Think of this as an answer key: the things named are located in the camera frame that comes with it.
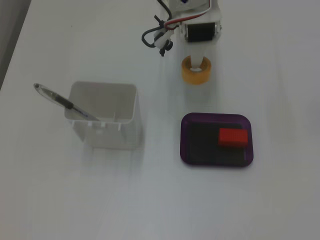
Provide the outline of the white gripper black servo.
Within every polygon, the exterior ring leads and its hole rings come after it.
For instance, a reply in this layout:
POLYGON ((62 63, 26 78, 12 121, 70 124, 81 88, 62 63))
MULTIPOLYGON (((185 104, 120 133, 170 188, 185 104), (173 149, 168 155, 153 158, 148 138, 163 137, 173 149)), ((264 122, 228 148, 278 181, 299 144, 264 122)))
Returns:
POLYGON ((190 70, 202 72, 205 51, 214 46, 222 33, 222 14, 219 9, 177 9, 174 18, 176 52, 190 55, 190 70))

